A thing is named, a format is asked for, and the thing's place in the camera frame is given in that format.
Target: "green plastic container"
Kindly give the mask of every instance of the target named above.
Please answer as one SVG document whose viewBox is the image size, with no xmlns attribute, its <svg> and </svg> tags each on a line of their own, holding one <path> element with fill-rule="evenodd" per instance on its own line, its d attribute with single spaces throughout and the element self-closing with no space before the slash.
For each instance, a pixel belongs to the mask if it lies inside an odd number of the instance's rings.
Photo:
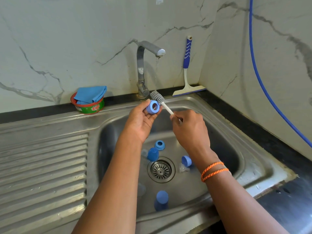
<svg viewBox="0 0 312 234">
<path fill-rule="evenodd" d="M 71 96 L 71 102 L 73 105 L 75 105 L 76 109 L 79 112 L 81 112 L 83 114 L 94 114 L 94 113 L 97 113 L 104 108 L 104 97 L 100 101 L 95 102 L 95 103 L 77 104 L 77 100 L 74 99 L 76 94 L 77 94 L 77 92 Z"/>
</svg>

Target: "folded blue cloth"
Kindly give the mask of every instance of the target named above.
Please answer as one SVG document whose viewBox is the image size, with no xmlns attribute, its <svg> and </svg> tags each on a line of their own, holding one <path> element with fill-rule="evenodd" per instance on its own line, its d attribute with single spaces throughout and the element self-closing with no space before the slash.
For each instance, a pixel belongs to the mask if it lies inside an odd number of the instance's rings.
<svg viewBox="0 0 312 234">
<path fill-rule="evenodd" d="M 74 99 L 77 100 L 77 104 L 91 104 L 101 100 L 106 91 L 106 86 L 83 87 L 77 90 Z"/>
</svg>

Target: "person's left hand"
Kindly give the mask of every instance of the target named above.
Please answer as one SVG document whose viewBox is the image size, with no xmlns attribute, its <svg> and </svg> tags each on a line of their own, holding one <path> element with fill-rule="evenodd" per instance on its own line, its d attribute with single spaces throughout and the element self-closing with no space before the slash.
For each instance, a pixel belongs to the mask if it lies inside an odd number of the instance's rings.
<svg viewBox="0 0 312 234">
<path fill-rule="evenodd" d="M 129 113 L 126 125 L 124 126 L 125 133 L 135 133 L 142 143 L 144 143 L 149 136 L 153 122 L 162 110 L 162 106 L 160 106 L 158 113 L 153 115 L 149 114 L 145 109 L 149 103 L 150 99 L 147 99 L 133 108 Z"/>
</svg>

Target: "forearm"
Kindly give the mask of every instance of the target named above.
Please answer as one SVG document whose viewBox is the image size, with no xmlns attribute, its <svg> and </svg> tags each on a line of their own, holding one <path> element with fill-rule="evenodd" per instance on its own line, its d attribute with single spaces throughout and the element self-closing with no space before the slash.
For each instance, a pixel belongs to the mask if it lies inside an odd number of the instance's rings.
<svg viewBox="0 0 312 234">
<path fill-rule="evenodd" d="M 212 159 L 202 166 L 217 161 Z M 205 176 L 222 168 L 216 165 Z M 205 183 L 227 233 L 287 233 L 229 172 L 213 175 Z"/>
<path fill-rule="evenodd" d="M 134 233 L 142 143 L 125 131 L 73 233 Z"/>
</svg>

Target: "stainless steel sink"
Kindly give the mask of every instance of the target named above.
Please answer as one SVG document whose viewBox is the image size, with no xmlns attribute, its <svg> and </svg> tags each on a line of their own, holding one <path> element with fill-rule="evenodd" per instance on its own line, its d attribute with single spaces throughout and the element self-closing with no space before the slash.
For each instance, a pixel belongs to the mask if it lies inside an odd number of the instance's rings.
<svg viewBox="0 0 312 234">
<path fill-rule="evenodd" d="M 78 112 L 0 125 L 0 233 L 67 233 L 95 193 L 130 110 L 139 102 L 106 107 L 95 115 Z M 211 148 L 253 196 L 294 177 L 264 149 L 195 94 L 167 97 L 172 110 L 203 115 Z M 143 145 L 166 148 L 155 163 L 141 159 L 137 233 L 187 233 L 219 220 L 195 167 L 179 173 L 186 151 L 163 111 Z M 169 194 L 169 209 L 155 212 L 156 193 Z"/>
</svg>

